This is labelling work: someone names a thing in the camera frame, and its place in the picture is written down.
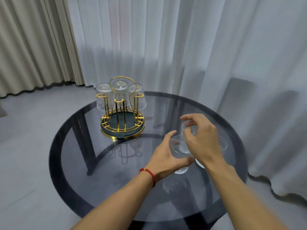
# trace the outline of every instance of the beige curtain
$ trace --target beige curtain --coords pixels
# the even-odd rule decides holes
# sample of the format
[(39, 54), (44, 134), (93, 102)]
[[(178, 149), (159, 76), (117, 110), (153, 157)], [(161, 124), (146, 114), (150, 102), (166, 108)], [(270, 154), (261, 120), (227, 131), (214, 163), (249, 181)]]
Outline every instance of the beige curtain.
[(66, 0), (0, 0), (0, 97), (84, 84)]

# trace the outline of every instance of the curtain fold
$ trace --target curtain fold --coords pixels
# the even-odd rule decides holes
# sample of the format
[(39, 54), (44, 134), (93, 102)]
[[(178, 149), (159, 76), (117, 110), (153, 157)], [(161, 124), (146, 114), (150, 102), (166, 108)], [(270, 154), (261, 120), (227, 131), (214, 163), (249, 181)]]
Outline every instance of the curtain fold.
[[(56, 0), (58, 6), (63, 0)], [(67, 49), (55, 0), (0, 0), (0, 96), (76, 81), (83, 84), (77, 52)]]
[(224, 117), (249, 173), (307, 199), (307, 0), (67, 0), (85, 85), (124, 75)]

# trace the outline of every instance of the white sheer curtain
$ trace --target white sheer curtain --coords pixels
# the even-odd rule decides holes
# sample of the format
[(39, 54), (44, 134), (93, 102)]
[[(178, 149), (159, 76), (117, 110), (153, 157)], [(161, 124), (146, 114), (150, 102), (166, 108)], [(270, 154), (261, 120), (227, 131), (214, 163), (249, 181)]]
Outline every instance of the white sheer curtain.
[(68, 0), (85, 85), (124, 75), (212, 108), (249, 173), (307, 199), (307, 0)]

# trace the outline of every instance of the tinted glass tabletop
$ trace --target tinted glass tabletop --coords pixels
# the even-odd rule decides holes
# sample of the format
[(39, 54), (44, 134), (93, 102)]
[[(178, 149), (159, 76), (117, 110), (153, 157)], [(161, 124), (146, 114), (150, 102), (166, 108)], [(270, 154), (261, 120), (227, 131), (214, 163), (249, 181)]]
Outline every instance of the tinted glass tabletop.
[[(226, 120), (181, 96), (161, 92), (145, 92), (145, 96), (147, 106), (141, 111), (145, 128), (134, 139), (114, 141), (103, 135), (100, 118), (104, 112), (96, 102), (73, 114), (56, 134), (49, 155), (50, 175), (63, 201), (80, 217), (136, 176), (166, 133), (177, 130), (180, 134), (179, 117), (187, 113), (203, 113), (217, 127), (227, 143), (225, 160), (246, 181), (244, 146)], [(131, 229), (209, 229), (225, 213), (211, 178), (194, 162), (186, 173), (157, 183)]]

